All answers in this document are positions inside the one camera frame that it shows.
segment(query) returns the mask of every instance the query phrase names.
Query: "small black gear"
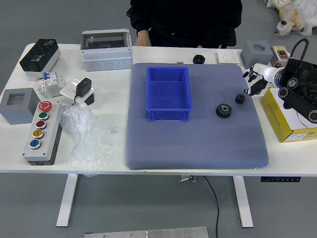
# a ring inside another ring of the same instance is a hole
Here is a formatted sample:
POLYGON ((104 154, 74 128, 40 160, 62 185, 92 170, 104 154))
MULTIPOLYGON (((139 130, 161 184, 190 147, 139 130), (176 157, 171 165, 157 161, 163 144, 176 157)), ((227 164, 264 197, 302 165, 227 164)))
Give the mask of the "small black gear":
POLYGON ((243 104, 245 99, 246 99, 246 96, 244 96, 243 94, 240 93, 236 97, 236 103, 243 104))
POLYGON ((220 118, 228 118, 231 115, 231 113, 232 113, 232 108, 226 103, 221 103, 216 108, 216 114, 220 118))

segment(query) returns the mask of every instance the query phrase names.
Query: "blue plastic bin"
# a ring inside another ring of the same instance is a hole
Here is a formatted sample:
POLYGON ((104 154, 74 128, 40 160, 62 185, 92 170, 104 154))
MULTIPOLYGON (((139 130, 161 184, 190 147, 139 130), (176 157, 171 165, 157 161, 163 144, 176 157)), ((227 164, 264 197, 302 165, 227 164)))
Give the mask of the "blue plastic bin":
POLYGON ((189 120, 192 110, 187 67, 148 67, 147 120, 189 120))

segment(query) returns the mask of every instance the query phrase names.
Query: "hand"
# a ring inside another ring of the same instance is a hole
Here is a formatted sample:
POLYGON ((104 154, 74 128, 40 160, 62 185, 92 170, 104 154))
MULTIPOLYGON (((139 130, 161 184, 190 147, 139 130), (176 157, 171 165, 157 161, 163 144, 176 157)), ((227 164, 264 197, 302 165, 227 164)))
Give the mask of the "hand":
POLYGON ((138 32, 138 38, 134 44, 135 46, 151 46, 149 32, 146 30, 138 32))

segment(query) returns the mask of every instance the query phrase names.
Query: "green button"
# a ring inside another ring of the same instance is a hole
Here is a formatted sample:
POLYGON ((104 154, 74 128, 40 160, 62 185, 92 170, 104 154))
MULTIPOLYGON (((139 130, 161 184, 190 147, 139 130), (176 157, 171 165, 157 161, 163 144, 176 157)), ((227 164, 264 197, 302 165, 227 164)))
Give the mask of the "green button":
POLYGON ((39 115, 39 119, 41 119, 41 120, 47 120, 48 118, 49 118, 49 114, 46 112, 42 112, 39 115))

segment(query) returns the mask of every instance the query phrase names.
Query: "black jacket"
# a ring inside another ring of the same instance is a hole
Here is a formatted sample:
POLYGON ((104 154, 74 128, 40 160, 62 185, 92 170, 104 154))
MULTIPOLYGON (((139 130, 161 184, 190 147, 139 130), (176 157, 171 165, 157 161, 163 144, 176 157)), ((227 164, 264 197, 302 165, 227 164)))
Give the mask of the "black jacket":
POLYGON ((152 46, 218 48, 241 24, 241 0, 131 0, 137 32, 149 30, 152 46))

